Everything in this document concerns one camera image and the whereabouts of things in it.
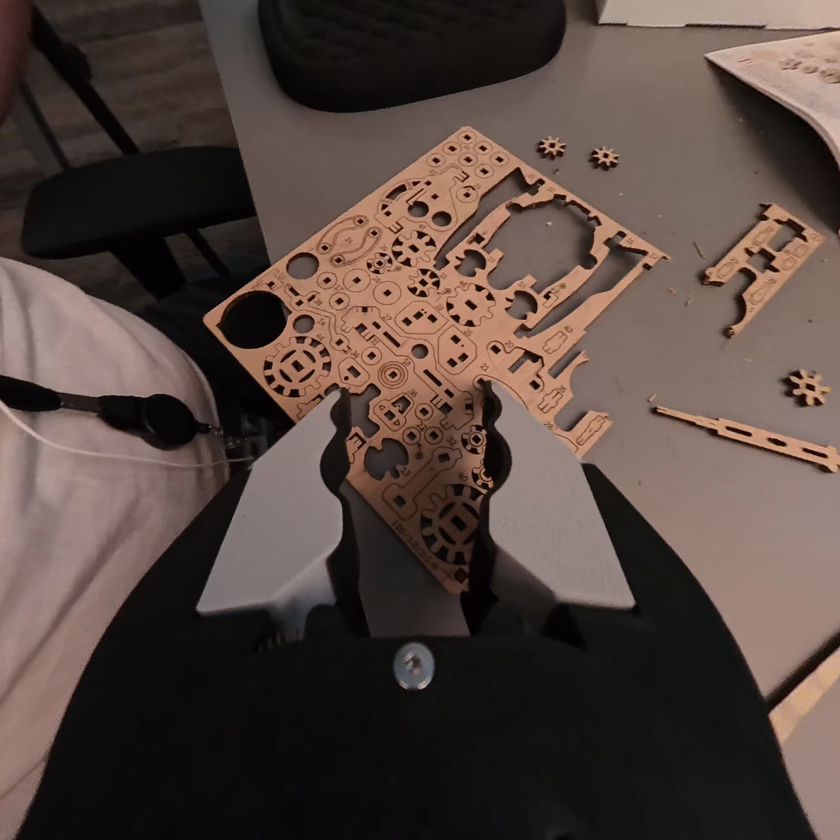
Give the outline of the black office chair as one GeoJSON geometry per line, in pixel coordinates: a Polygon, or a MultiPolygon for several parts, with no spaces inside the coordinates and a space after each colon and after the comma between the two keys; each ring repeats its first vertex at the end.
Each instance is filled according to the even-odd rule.
{"type": "Polygon", "coordinates": [[[72,168],[37,184],[24,211],[21,247],[39,259],[112,253],[162,299],[186,283],[166,238],[187,235],[227,277],[198,231],[255,215],[236,148],[158,150],[72,168]]]}

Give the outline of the slotted wooden axle piece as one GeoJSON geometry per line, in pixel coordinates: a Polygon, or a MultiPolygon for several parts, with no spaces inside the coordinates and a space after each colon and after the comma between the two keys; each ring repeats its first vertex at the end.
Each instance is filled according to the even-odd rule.
{"type": "Polygon", "coordinates": [[[683,413],[665,406],[655,406],[654,412],[710,431],[722,438],[761,448],[778,455],[801,460],[836,474],[839,454],[835,447],[813,444],[799,438],[774,433],[766,429],[738,423],[727,418],[683,413]]]}

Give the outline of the black mesh case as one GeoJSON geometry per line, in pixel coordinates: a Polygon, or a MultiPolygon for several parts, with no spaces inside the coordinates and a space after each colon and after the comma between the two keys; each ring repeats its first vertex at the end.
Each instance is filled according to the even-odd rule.
{"type": "Polygon", "coordinates": [[[277,84],[325,112],[386,109],[516,79],[548,62],[563,1],[258,1],[277,84]]]}

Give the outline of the person's white shirt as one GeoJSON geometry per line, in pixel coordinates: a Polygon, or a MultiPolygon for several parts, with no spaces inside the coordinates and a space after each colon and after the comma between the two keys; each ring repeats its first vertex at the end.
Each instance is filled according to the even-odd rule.
{"type": "MultiPolygon", "coordinates": [[[[158,329],[1,260],[2,373],[60,392],[164,393],[217,422],[209,384],[158,329]]],[[[74,412],[1,418],[1,837],[13,838],[81,673],[144,573],[228,478],[201,436],[163,452],[74,412]]]]}

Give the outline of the laser-cut wooden parts sheet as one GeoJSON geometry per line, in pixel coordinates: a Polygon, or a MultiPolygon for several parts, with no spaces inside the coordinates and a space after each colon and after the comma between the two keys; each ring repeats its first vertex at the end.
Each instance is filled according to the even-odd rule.
{"type": "Polygon", "coordinates": [[[470,126],[309,237],[204,318],[294,422],[333,388],[377,393],[346,439],[351,485],[451,594],[467,589],[484,467],[483,382],[505,385],[577,455],[610,428],[555,422],[578,353],[552,368],[661,249],[470,126]],[[495,289],[490,242],[514,212],[581,212],[587,259],[546,288],[495,289]]]}

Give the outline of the paper instruction booklet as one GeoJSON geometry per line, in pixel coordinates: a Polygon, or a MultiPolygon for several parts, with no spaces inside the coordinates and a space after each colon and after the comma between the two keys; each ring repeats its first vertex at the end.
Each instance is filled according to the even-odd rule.
{"type": "Polygon", "coordinates": [[[808,123],[839,162],[839,33],[720,49],[705,54],[808,123]]]}

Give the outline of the wooden frame offcut piece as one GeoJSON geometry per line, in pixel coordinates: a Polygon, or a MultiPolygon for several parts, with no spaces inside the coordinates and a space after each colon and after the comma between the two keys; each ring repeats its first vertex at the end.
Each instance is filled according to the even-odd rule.
{"type": "Polygon", "coordinates": [[[750,278],[741,295],[742,317],[726,329],[729,339],[743,331],[823,241],[822,234],[782,206],[763,206],[758,222],[702,276],[711,286],[722,286],[737,274],[750,278]]]}

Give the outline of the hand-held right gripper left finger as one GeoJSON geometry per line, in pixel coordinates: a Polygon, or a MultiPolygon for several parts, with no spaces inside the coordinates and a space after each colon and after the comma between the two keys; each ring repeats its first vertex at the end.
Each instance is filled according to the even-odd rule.
{"type": "Polygon", "coordinates": [[[263,610],[301,636],[311,610],[335,605],[351,633],[370,633],[360,595],[350,471],[351,402],[332,392],[250,470],[196,605],[202,615],[263,610]]]}

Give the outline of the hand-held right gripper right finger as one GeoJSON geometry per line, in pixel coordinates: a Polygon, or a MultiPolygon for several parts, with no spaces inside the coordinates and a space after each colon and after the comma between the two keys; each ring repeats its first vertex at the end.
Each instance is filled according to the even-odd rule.
{"type": "Polygon", "coordinates": [[[483,467],[467,593],[469,631],[497,604],[542,632],[567,606],[631,611],[635,599],[581,459],[504,385],[483,381],[483,467]]]}

